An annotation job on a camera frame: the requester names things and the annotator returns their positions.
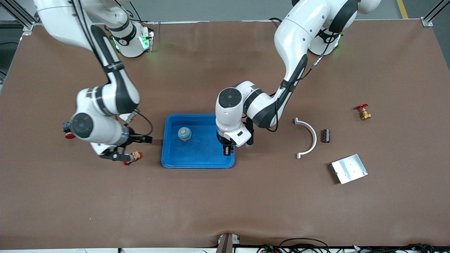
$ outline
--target yellow stripe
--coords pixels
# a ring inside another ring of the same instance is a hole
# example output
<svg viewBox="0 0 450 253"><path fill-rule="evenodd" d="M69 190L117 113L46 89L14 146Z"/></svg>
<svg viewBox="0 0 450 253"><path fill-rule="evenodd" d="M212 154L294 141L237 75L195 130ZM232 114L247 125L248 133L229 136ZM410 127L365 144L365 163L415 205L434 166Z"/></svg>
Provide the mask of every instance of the yellow stripe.
<svg viewBox="0 0 450 253"><path fill-rule="evenodd" d="M406 13L405 5L403 4L403 0L397 0L398 8L400 9L401 17L408 18L408 14Z"/></svg>

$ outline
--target round light blue object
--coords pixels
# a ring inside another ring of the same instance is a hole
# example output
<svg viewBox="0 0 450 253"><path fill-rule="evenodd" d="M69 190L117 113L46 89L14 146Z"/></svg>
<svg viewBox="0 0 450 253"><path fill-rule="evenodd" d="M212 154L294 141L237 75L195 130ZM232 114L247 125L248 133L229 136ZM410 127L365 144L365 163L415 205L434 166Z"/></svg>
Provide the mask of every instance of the round light blue object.
<svg viewBox="0 0 450 253"><path fill-rule="evenodd" d="M182 141L187 141L191 138L192 132L187 127L182 127L178 130L178 138Z"/></svg>

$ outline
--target silver metal plate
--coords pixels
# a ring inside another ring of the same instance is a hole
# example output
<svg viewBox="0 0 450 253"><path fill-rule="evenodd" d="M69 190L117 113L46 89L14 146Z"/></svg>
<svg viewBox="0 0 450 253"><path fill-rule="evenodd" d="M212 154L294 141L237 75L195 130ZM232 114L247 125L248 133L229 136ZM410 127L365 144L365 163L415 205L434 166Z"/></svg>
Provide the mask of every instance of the silver metal plate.
<svg viewBox="0 0 450 253"><path fill-rule="evenodd" d="M341 184L348 183L367 175L367 171L358 154L335 161L331 163L331 166Z"/></svg>

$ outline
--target brown table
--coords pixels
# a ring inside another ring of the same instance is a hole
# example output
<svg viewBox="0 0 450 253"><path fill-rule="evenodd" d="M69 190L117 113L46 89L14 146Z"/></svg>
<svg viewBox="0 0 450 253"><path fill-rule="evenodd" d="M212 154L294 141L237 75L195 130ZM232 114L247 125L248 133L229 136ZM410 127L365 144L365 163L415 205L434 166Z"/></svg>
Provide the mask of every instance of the brown table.
<svg viewBox="0 0 450 253"><path fill-rule="evenodd" d="M251 80L272 93L284 76L273 23L165 24L154 52L123 59L155 143L129 167L66 140L80 89L106 82L94 55L23 37L1 94L0 248L204 247L304 236L330 245L450 244L450 73L419 20L357 21L301 82L279 130L257 129L228 170L166 169L172 113L214 113L221 89ZM315 56L310 56L310 64ZM372 119L353 107L368 103ZM331 129L301 160L311 137ZM137 117L137 131L148 129ZM326 164L358 153L369 175L335 184Z"/></svg>

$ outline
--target blue plastic tray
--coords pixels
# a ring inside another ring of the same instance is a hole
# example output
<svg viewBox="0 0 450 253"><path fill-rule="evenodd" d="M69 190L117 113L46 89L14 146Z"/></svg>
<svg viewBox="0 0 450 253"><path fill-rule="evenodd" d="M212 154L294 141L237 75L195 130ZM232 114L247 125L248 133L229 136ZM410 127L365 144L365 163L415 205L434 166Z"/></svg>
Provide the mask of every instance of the blue plastic tray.
<svg viewBox="0 0 450 253"><path fill-rule="evenodd" d="M182 127L192 131L188 141L178 138ZM227 169L234 164L234 153L223 155L214 114L171 114L164 127L161 163L167 168Z"/></svg>

